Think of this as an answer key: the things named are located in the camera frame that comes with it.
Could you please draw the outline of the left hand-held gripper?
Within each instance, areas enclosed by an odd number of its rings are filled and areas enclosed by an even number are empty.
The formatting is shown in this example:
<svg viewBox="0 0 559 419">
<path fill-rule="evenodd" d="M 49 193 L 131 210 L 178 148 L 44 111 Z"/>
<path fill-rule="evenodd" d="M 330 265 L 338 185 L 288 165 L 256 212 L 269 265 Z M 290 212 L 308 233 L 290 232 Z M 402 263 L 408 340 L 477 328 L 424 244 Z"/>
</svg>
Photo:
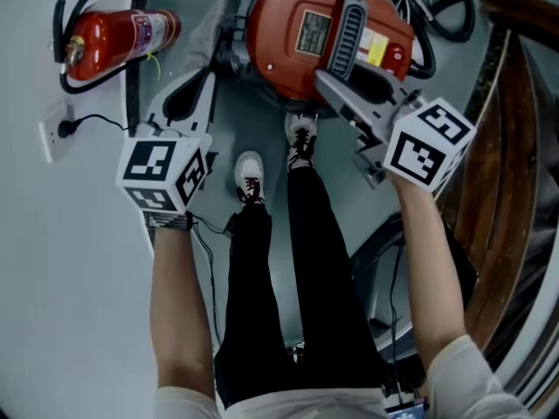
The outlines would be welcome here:
<svg viewBox="0 0 559 419">
<path fill-rule="evenodd" d="M 116 185 L 139 210 L 184 214 L 210 173 L 208 133 L 213 120 L 216 75 L 196 68 L 172 80 L 153 99 L 146 118 L 181 130 L 125 140 Z"/>
</svg>

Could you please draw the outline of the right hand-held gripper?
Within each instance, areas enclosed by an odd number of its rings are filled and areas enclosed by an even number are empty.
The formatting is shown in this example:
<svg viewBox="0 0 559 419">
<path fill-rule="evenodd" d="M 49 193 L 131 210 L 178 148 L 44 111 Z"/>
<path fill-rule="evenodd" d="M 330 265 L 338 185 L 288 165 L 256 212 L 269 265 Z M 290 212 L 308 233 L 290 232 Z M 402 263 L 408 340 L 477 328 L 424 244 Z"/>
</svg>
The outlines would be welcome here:
<svg viewBox="0 0 559 419">
<path fill-rule="evenodd" d="M 316 69 L 314 87 L 353 127 L 370 131 L 356 141 L 354 164 L 374 189 L 390 171 L 429 192 L 441 190 L 477 134 L 446 100 L 409 93 L 374 65 L 355 65 L 354 83 Z"/>
</svg>

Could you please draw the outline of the red vacuum cleaner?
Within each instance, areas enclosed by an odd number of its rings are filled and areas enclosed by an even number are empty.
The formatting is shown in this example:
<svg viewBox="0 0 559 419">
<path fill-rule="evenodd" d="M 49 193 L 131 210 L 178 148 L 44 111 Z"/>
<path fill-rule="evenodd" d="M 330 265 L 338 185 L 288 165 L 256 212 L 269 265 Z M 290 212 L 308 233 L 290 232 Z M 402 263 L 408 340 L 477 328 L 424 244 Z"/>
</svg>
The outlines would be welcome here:
<svg viewBox="0 0 559 419">
<path fill-rule="evenodd" d="M 314 72 L 350 80 L 373 65 L 403 80 L 415 33 L 390 0 L 255 0 L 246 45 L 252 65 L 285 100 L 324 104 Z"/>
</svg>

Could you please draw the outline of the person's left forearm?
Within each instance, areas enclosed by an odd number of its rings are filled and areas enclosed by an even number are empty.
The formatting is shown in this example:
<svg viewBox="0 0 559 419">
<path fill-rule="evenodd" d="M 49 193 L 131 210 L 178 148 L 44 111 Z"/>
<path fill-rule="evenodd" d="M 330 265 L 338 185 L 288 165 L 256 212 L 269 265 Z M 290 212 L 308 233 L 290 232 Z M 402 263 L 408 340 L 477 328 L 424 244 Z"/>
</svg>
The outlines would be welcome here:
<svg viewBox="0 0 559 419">
<path fill-rule="evenodd" d="M 155 231 L 149 320 L 158 386 L 214 400 L 210 323 L 187 231 Z"/>
</svg>

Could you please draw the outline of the person's right forearm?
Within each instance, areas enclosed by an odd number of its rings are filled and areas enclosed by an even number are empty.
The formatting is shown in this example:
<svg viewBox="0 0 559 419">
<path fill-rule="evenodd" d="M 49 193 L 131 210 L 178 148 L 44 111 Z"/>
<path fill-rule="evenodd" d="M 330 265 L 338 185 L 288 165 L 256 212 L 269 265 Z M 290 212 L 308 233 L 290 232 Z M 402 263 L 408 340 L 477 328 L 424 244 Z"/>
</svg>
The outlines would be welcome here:
<svg viewBox="0 0 559 419">
<path fill-rule="evenodd" d="M 448 344 L 466 334 L 459 277 L 433 195 L 392 172 L 387 177 L 403 220 L 414 340 L 429 368 Z"/>
</svg>

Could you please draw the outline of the person's right white shoe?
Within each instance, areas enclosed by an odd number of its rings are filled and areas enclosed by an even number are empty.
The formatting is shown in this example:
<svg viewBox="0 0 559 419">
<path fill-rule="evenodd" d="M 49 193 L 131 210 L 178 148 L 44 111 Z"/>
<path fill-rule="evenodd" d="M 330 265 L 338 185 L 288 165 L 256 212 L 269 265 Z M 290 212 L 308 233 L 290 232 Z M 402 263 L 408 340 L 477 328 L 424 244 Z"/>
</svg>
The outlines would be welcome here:
<svg viewBox="0 0 559 419">
<path fill-rule="evenodd" d="M 317 138 L 316 118 L 303 114 L 288 113 L 285 120 L 285 130 L 288 143 L 288 170 L 313 167 L 314 146 Z"/>
</svg>

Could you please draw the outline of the person's white shoe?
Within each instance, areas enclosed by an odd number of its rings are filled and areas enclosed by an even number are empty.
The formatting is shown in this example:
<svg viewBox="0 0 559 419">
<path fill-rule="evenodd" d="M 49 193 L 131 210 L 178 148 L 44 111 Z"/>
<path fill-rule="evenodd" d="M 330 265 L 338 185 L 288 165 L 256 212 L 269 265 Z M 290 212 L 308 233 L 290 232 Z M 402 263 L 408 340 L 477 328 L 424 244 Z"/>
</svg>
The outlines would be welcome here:
<svg viewBox="0 0 559 419">
<path fill-rule="evenodd" d="M 257 152 L 245 151 L 238 157 L 234 176 L 238 198 L 243 205 L 266 204 L 264 165 Z"/>
<path fill-rule="evenodd" d="M 317 138 L 316 118 L 303 114 L 288 113 L 285 120 L 285 130 L 288 143 L 288 170 L 313 167 L 314 146 Z"/>
</svg>

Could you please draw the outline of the person's left white shoe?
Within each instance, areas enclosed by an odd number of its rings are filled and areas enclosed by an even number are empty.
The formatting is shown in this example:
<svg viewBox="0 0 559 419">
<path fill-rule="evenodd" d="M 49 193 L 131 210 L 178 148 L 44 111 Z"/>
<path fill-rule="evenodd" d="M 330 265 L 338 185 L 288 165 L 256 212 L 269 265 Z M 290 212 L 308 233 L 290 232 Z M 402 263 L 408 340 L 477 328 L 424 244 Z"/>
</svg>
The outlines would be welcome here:
<svg viewBox="0 0 559 419">
<path fill-rule="evenodd" d="M 234 176 L 238 198 L 243 205 L 266 204 L 264 165 L 257 152 L 245 151 L 238 157 Z"/>
</svg>

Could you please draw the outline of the red fire extinguisher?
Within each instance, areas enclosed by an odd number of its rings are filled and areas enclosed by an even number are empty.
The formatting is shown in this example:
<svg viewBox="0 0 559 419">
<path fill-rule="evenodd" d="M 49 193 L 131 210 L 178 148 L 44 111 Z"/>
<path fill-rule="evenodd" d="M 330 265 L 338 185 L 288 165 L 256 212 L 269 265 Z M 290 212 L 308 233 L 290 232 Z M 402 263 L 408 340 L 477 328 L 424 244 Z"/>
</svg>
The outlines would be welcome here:
<svg viewBox="0 0 559 419">
<path fill-rule="evenodd" d="M 52 51 L 59 84 L 69 95 L 88 92 L 130 66 L 171 46 L 180 36 L 180 17 L 169 10 L 88 10 L 79 0 L 64 19 L 66 0 L 55 3 Z"/>
</svg>

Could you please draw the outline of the black floor equipment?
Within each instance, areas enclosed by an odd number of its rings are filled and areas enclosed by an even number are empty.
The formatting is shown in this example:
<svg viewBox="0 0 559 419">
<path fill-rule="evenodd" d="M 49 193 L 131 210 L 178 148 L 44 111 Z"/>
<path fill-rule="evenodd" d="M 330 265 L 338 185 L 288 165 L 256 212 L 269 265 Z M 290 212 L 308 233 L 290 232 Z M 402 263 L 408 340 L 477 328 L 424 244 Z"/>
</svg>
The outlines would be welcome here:
<svg viewBox="0 0 559 419">
<path fill-rule="evenodd" d="M 352 256 L 352 277 L 376 349 L 399 360 L 417 352 L 409 302 L 408 256 L 402 217 L 389 217 Z"/>
</svg>

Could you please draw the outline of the person's black trousers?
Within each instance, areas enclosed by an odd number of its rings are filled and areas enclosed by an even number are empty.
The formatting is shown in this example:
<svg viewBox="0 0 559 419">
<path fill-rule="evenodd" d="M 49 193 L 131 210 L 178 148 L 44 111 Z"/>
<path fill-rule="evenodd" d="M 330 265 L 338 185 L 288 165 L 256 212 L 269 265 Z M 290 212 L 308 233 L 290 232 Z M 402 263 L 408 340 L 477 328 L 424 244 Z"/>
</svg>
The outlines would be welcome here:
<svg viewBox="0 0 559 419">
<path fill-rule="evenodd" d="M 231 240 L 225 331 L 215 357 L 217 393 L 227 409 L 274 393 L 384 383 L 383 359 L 355 293 L 346 245 L 313 168 L 289 171 L 287 199 L 303 366 L 288 355 L 280 328 L 268 265 L 272 218 L 263 204 L 248 203 Z"/>
</svg>

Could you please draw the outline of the black waist device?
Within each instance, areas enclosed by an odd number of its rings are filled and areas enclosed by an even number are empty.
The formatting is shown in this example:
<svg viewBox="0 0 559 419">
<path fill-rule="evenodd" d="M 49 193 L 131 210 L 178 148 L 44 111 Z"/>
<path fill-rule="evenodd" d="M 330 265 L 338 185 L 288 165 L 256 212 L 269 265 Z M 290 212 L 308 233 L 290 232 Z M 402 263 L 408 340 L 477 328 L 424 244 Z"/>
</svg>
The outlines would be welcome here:
<svg viewBox="0 0 559 419">
<path fill-rule="evenodd" d="M 408 402 L 387 398 L 383 405 L 389 419 L 425 419 L 428 402 L 424 398 Z"/>
</svg>

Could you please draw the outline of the person's white shirt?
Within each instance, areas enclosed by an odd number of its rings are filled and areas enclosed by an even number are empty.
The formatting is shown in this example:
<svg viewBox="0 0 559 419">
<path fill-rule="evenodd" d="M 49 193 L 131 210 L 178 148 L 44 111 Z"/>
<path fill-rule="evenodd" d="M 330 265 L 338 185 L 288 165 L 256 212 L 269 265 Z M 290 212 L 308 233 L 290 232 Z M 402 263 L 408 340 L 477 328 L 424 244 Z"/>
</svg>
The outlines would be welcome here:
<svg viewBox="0 0 559 419">
<path fill-rule="evenodd" d="M 431 419 L 532 419 L 504 390 L 473 340 L 446 346 L 427 372 Z M 299 389 L 260 395 L 221 413 L 215 401 L 186 388 L 160 388 L 154 419 L 389 419 L 379 388 Z"/>
</svg>

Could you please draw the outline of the white wall socket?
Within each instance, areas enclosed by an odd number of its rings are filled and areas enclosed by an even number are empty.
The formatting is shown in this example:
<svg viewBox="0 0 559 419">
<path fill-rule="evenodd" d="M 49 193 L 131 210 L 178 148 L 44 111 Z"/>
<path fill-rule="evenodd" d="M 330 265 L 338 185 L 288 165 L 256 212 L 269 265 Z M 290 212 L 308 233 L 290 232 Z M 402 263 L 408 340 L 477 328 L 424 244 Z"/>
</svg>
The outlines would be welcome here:
<svg viewBox="0 0 559 419">
<path fill-rule="evenodd" d="M 70 107 L 66 103 L 61 103 L 38 124 L 45 159 L 49 164 L 59 161 L 73 144 L 71 135 L 62 138 L 59 134 L 59 125 L 65 120 L 73 121 L 73 117 Z"/>
</svg>

